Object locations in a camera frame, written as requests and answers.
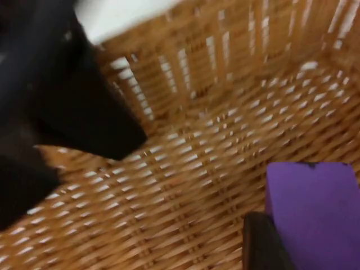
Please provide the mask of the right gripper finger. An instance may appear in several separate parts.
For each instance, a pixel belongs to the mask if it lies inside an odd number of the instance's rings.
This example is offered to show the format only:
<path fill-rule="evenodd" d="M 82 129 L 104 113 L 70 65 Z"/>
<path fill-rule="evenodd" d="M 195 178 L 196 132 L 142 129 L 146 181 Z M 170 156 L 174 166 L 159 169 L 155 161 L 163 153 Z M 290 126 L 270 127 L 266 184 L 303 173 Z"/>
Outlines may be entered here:
<path fill-rule="evenodd" d="M 291 269 L 291 259 L 284 248 L 272 218 L 261 212 L 244 216 L 243 269 Z"/>

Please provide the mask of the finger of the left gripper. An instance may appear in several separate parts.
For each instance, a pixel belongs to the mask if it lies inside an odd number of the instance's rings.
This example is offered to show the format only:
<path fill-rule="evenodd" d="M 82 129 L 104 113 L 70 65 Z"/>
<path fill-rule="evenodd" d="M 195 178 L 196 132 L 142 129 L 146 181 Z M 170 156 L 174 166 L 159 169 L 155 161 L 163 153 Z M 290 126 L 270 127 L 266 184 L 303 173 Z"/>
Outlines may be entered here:
<path fill-rule="evenodd" d="M 60 183 L 36 148 L 1 153 L 1 230 L 16 223 Z"/>
<path fill-rule="evenodd" d="M 36 144 L 120 160 L 147 137 L 101 74 L 75 4 L 1 2 L 1 120 L 26 119 Z"/>

